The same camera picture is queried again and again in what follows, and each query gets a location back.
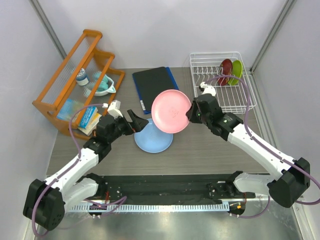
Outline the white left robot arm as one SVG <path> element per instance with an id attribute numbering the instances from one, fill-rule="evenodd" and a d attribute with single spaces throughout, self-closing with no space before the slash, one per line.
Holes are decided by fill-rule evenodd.
<path id="1" fill-rule="evenodd" d="M 31 220 L 33 231 L 36 226 L 52 231 L 70 208 L 85 199 L 100 200 L 106 195 L 106 180 L 87 172 L 109 154 L 115 140 L 141 132 L 149 123 L 131 109 L 128 114 L 130 121 L 120 111 L 110 110 L 99 119 L 93 136 L 68 164 L 45 180 L 35 179 L 29 185 L 23 215 Z"/>

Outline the light blue plate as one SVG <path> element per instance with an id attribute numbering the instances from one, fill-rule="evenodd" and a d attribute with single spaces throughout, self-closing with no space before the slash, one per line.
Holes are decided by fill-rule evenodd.
<path id="1" fill-rule="evenodd" d="M 161 153 L 170 147 L 174 135 L 161 131 L 151 118 L 147 120 L 148 124 L 144 129 L 134 134 L 134 141 L 141 150 L 147 153 Z"/>

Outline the pink plate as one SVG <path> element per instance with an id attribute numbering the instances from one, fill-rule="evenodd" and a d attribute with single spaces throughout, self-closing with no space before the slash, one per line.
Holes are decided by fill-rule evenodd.
<path id="1" fill-rule="evenodd" d="M 154 99 L 151 117 L 161 131 L 176 134 L 188 126 L 186 113 L 190 107 L 191 101 L 182 91 L 165 90 Z"/>

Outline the red floral plate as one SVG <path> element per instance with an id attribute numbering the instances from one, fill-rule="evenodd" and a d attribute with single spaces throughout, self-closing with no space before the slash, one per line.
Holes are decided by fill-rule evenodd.
<path id="1" fill-rule="evenodd" d="M 219 67 L 220 67 L 219 74 L 221 76 L 226 76 L 226 75 L 230 76 L 232 74 L 233 63 L 229 58 L 223 60 Z M 225 86 L 229 82 L 229 80 L 230 80 L 229 77 L 220 77 L 217 80 L 217 85 L 218 86 Z"/>

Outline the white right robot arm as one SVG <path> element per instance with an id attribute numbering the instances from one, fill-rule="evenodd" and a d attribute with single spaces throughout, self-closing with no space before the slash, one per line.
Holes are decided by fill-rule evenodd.
<path id="1" fill-rule="evenodd" d="M 225 186 L 230 197 L 236 198 L 244 192 L 258 193 L 290 208 L 310 187 L 307 176 L 310 163 L 306 159 L 294 159 L 274 148 L 237 115 L 224 113 L 211 94 L 194 98 L 186 116 L 191 123 L 206 125 L 214 135 L 242 149 L 267 170 L 268 175 L 238 172 Z"/>

